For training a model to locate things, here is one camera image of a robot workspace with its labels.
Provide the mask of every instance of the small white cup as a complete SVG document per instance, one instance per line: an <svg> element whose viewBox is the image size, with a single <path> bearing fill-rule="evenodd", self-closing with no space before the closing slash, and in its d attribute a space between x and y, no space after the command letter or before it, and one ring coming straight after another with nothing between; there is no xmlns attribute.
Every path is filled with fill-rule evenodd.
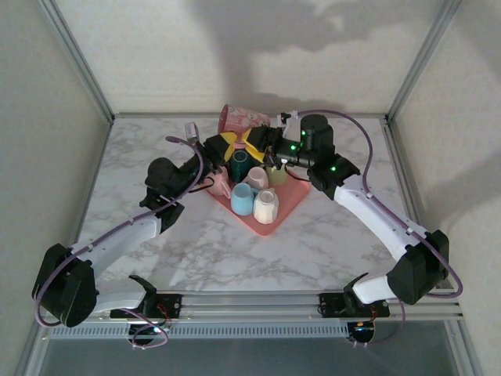
<svg viewBox="0 0 501 376"><path fill-rule="evenodd" d="M254 201L254 218L263 225L273 223L279 212L279 197L274 189L262 190Z"/></svg>

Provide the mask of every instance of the glass panel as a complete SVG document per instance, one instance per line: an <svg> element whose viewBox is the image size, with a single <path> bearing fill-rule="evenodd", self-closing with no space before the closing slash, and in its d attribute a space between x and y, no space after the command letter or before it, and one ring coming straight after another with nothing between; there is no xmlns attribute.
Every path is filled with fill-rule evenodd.
<svg viewBox="0 0 501 376"><path fill-rule="evenodd" d="M398 323L377 323L382 338ZM343 338L178 339L158 349L125 340L52 340L42 375L203 374L457 374L443 322L409 322L395 339L354 349Z"/></svg>

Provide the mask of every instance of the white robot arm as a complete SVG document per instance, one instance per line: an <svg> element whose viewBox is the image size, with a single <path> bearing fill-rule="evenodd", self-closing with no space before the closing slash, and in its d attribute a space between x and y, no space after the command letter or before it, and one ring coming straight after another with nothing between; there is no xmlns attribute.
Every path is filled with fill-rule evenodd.
<svg viewBox="0 0 501 376"><path fill-rule="evenodd" d="M287 119L287 116L283 114L281 118ZM432 244L447 259L447 237L439 230L428 233L422 226L398 213L397 220L405 223L404 228L382 210L373 200L372 193L364 188L360 171L346 158L335 154L332 128L325 117L303 117L300 142L283 138L282 128L266 126L251 129L244 135L243 141L250 154L267 165L287 164L307 168L312 185L356 215L397 261L388 273L363 274L344 288L346 309L343 316L357 317L358 309L385 299L399 298L414 304L447 277L447 270L420 241L420 238L426 239L425 242ZM94 246L95 240L86 240L70 248L56 244L46 252L33 297L63 324L73 327L91 313L109 309L136 309L141 306L147 314L154 305L156 289L140 277L131 276L121 286L112 286L114 283L111 282L103 284L99 286L99 291L96 290L95 278L126 252L172 226L184 207L177 203L167 208L167 203L186 191L187 186L201 183L209 172L216 172L232 153L232 139L227 136L211 137L203 146L195 139L193 144L199 154L181 168L167 158L158 158L151 163L142 209L131 217L126 226L110 232L109 236L108 233L103 235ZM152 215L147 215L148 211L152 211ZM80 253L84 248L90 249ZM57 273L56 280L47 288L47 280L54 277L56 268L68 258L74 259L62 273ZM42 286L46 292L40 296Z"/></svg>

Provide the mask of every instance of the cup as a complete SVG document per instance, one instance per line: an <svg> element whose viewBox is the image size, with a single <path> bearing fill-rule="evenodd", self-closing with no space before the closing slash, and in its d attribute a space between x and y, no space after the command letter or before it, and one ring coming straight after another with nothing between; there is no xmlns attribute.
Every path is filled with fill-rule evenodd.
<svg viewBox="0 0 501 376"><path fill-rule="evenodd" d="M252 168L252 157L245 150L235 150L229 160L230 176L235 183L241 183Z"/></svg>
<svg viewBox="0 0 501 376"><path fill-rule="evenodd" d="M242 141L242 134L249 128L270 125L269 117L256 111L246 110L226 104L219 115L218 133L234 132L237 139L233 144L235 149L245 149L246 144Z"/></svg>
<svg viewBox="0 0 501 376"><path fill-rule="evenodd" d="M266 175L268 176L270 186L281 186L287 181L287 173L285 171L284 164L282 164L281 169L276 167L267 167Z"/></svg>
<svg viewBox="0 0 501 376"><path fill-rule="evenodd" d="M232 196L232 190L228 184L228 170L226 167L221 167L222 172L218 174L210 173L207 177L210 177L214 180L214 185L207 188L207 191L212 196L225 196L226 198L230 198Z"/></svg>
<svg viewBox="0 0 501 376"><path fill-rule="evenodd" d="M266 171L261 167L251 168L242 183L247 183L256 190L267 190L269 187L268 176L266 175Z"/></svg>
<svg viewBox="0 0 501 376"><path fill-rule="evenodd" d="M279 197L273 191L262 190L254 202L254 218L263 225L275 222L279 212Z"/></svg>
<svg viewBox="0 0 501 376"><path fill-rule="evenodd" d="M237 215L249 215L254 212L254 195L258 190L246 183L239 183L233 187L232 210Z"/></svg>

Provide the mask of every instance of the light blue cup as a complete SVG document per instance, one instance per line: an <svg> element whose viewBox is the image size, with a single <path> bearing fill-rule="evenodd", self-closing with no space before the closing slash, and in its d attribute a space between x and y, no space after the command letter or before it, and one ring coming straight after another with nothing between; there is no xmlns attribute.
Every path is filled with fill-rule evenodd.
<svg viewBox="0 0 501 376"><path fill-rule="evenodd" d="M237 215L250 215L254 211L254 198L259 190L247 183L239 183L232 190L232 210Z"/></svg>

